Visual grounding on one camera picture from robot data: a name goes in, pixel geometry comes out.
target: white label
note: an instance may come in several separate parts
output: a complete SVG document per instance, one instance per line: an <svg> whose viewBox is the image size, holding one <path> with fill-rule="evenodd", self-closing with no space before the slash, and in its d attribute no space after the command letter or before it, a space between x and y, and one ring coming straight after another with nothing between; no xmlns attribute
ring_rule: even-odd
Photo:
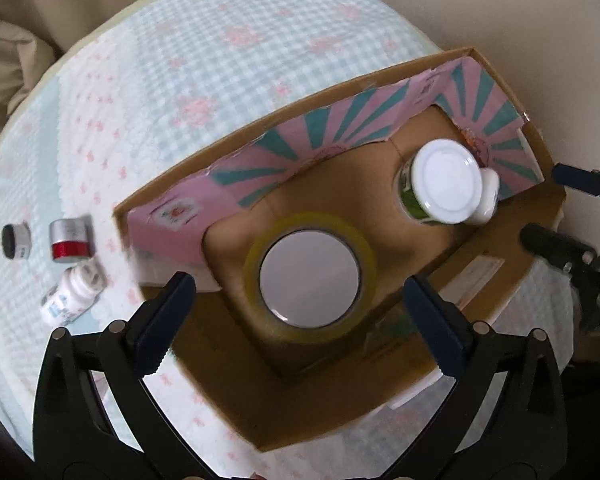
<svg viewBox="0 0 600 480"><path fill-rule="evenodd" d="M152 220L162 227L178 231L200 212L198 203L189 197L174 198L151 213Z"/></svg>
<svg viewBox="0 0 600 480"><path fill-rule="evenodd" d="M476 297L504 263L502 258L476 256L460 274L440 290L440 297L462 310Z"/></svg>
<svg viewBox="0 0 600 480"><path fill-rule="evenodd" d="M164 286L176 272L182 270L194 277L198 292L221 290L213 273L206 265L176 262L133 246L130 249L130 263L134 278L139 285Z"/></svg>

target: cardboard box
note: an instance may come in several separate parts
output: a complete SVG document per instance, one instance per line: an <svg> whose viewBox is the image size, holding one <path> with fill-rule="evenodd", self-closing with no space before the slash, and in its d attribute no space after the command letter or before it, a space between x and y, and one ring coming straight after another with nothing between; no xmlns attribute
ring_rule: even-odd
<svg viewBox="0 0 600 480"><path fill-rule="evenodd" d="M207 168L277 124L371 86L392 84L462 56L478 61L523 114L522 105L506 83L474 49L457 49L403 63L309 96L190 156L115 209L121 234L126 234L126 214L133 208L155 199L177 181ZM522 131L542 172L549 174L553 162L538 131L531 122L526 122ZM410 153L430 138L458 135L444 114L436 108L427 109L389 141L368 144L321 162L285 182L251 210L225 218L208 230L205 254L225 290L198 295L173 349L208 401L258 449L275 449L333 431L398 396L433 370L433 359L417 335L389 339L373 345L371 350L364 345L365 330L399 301L400 286L409 274L434 269L429 280L440 290L476 256L502 258L500 269L464 308L465 316L475 320L488 318L507 301L530 269L533 258L520 248L518 232L528 222L546 226L554 223L565 193L549 180L501 202L496 217L475 231L464 226L406 225L397 212L383 205L389 199L381 196L380 187L374 187L377 179L386 181ZM363 176L365 167L375 169ZM315 188L313 181L321 173L338 175L343 168L357 175L358 186L350 179L332 179L333 185L323 197L304 193ZM343 189L349 189L349 196L360 196L357 193L361 192L366 202L352 205L338 200ZM327 352L331 360L305 369L317 358L315 348L276 345L274 337L267 340L270 335L258 332L245 319L240 310L238 270L245 252L272 222L307 208L337 214L364 233L376 252L379 286L369 324L327 349L318 349L318 354ZM371 210L381 212L381 221L372 217ZM144 293L151 297L155 291L145 289Z"/></svg>

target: pink floral pattern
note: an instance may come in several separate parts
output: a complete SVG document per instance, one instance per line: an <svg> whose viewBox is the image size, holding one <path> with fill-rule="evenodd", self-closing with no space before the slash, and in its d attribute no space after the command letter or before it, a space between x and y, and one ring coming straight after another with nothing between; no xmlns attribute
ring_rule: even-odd
<svg viewBox="0 0 600 480"><path fill-rule="evenodd" d="M397 45L391 36L385 35L382 39L382 48L384 48L384 51L387 54L393 54L397 48Z"/></svg>
<svg viewBox="0 0 600 480"><path fill-rule="evenodd" d="M205 126L216 113L216 102L207 97L181 97L176 103L176 124L188 124L191 128Z"/></svg>
<svg viewBox="0 0 600 480"><path fill-rule="evenodd" d="M175 20L165 20L163 22L158 23L155 26L155 31L157 34L161 36L166 36L167 34L173 34L176 32L177 26Z"/></svg>
<svg viewBox="0 0 600 480"><path fill-rule="evenodd" d="M229 43L238 47L253 46L262 41L261 35L248 25L228 27L224 36Z"/></svg>
<svg viewBox="0 0 600 480"><path fill-rule="evenodd" d="M274 92L278 97L285 98L288 97L289 94L291 94L291 88L289 88L284 83L277 83L274 87Z"/></svg>
<svg viewBox="0 0 600 480"><path fill-rule="evenodd" d="M356 20L360 17L360 8L354 4L337 4L336 12L349 20Z"/></svg>
<svg viewBox="0 0 600 480"><path fill-rule="evenodd" d="M169 66L171 68L180 68L183 65L184 65L184 59L182 59L181 57L172 57L169 60Z"/></svg>
<svg viewBox="0 0 600 480"><path fill-rule="evenodd" d="M133 290L132 288L130 288L126 292L126 298L129 300L129 303L131 303L132 305L136 305L139 303L138 295L136 294L135 290Z"/></svg>
<svg viewBox="0 0 600 480"><path fill-rule="evenodd" d="M325 54L328 51L341 52L340 38L338 36L324 36L309 42L309 51L314 54Z"/></svg>
<svg viewBox="0 0 600 480"><path fill-rule="evenodd" d="M170 377L167 374L160 374L160 380L162 381L162 384L164 384L165 386L171 386L173 384L171 382Z"/></svg>

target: small cylindrical container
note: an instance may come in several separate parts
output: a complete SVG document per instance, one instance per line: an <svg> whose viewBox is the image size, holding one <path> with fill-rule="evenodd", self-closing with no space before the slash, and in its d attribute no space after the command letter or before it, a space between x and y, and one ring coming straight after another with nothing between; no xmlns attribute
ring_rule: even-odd
<svg viewBox="0 0 600 480"><path fill-rule="evenodd" d="M42 319L51 326L65 326L88 310L104 289L95 260L87 260L64 271L60 282L42 299Z"/></svg>
<svg viewBox="0 0 600 480"><path fill-rule="evenodd" d="M25 224L7 224L2 228L2 252L10 260L25 260L31 250L31 234Z"/></svg>
<svg viewBox="0 0 600 480"><path fill-rule="evenodd" d="M91 257L87 224L82 218L61 218L49 226L51 258L61 264L74 264Z"/></svg>
<svg viewBox="0 0 600 480"><path fill-rule="evenodd" d="M464 222L482 196L482 177L474 156L449 139L425 144L398 171L394 184L400 209L425 224Z"/></svg>

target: light blue checkered blanket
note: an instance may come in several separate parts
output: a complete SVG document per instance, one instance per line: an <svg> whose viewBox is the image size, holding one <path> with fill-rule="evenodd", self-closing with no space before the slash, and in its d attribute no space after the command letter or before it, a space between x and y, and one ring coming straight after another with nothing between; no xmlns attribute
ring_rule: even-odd
<svg viewBox="0 0 600 480"><path fill-rule="evenodd" d="M277 108L436 51L379 0L141 0L72 49L0 137L0 229L25 221L32 235L28 260L10 262L0 249L0 416L17 442L32 453L34 394L50 333L38 309L63 269L50 259L51 221L90 215L107 272L107 289L72 333L128 319L141 297L111 219L117 203ZM270 478L343 478L369 468L360 446L337 434L319 446L255 452L172 356L146 384L221 475L258 469ZM105 404L132 444L110 394Z"/></svg>

